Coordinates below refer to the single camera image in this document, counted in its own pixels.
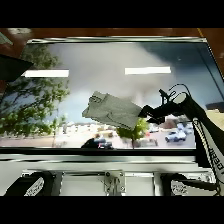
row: wooden floor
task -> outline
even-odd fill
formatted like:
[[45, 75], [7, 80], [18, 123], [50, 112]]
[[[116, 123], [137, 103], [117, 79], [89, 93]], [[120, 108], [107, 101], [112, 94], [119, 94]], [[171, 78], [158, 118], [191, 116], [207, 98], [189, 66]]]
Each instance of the wooden floor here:
[[224, 28], [29, 28], [30, 33], [12, 34], [0, 28], [10, 44], [0, 44], [0, 54], [19, 57], [27, 40], [75, 36], [184, 36], [206, 37], [215, 59], [224, 74]]

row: crumpled cloth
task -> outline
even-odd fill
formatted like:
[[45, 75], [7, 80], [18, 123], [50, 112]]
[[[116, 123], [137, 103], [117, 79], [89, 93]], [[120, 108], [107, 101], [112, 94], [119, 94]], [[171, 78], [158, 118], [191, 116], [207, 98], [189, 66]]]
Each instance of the crumpled cloth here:
[[131, 101], [95, 91], [82, 116], [103, 124], [134, 130], [141, 110]]

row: sky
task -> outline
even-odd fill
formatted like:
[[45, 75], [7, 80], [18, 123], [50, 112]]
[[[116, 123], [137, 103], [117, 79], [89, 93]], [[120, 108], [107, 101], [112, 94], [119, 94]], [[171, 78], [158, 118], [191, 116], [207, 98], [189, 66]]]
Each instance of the sky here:
[[[71, 93], [58, 110], [59, 116], [66, 114], [68, 122], [92, 122], [82, 112], [94, 91], [130, 99], [141, 107], [157, 107], [161, 105], [159, 89], [168, 91], [184, 83], [204, 109], [206, 104], [223, 101], [192, 43], [56, 43], [49, 45], [49, 51], [61, 62], [53, 69], [69, 70]], [[210, 63], [217, 73], [214, 62]], [[157, 66], [170, 66], [171, 73], [125, 75], [125, 68]]]

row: cloth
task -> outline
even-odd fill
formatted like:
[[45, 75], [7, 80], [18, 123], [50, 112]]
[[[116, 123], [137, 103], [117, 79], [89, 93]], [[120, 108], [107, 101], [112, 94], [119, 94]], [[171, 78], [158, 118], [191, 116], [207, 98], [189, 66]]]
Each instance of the cloth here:
[[82, 116], [100, 123], [134, 130], [142, 108], [131, 101], [95, 91]]

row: tree foliage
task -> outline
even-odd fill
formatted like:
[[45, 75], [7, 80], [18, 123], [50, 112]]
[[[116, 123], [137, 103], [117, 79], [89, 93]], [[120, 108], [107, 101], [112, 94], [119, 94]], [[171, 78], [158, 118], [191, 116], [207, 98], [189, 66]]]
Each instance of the tree foliage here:
[[134, 148], [134, 142], [137, 139], [144, 137], [145, 131], [148, 129], [149, 125], [143, 118], [139, 118], [137, 125], [133, 131], [125, 128], [117, 128], [117, 134], [121, 138], [129, 138], [132, 140], [132, 147]]
[[[23, 59], [32, 61], [36, 69], [43, 70], [59, 63], [58, 58], [51, 56], [47, 47], [42, 45], [29, 46]], [[65, 116], [57, 117], [57, 107], [68, 94], [68, 81], [62, 78], [21, 76], [10, 83], [0, 105], [0, 134], [51, 134], [66, 120]]]

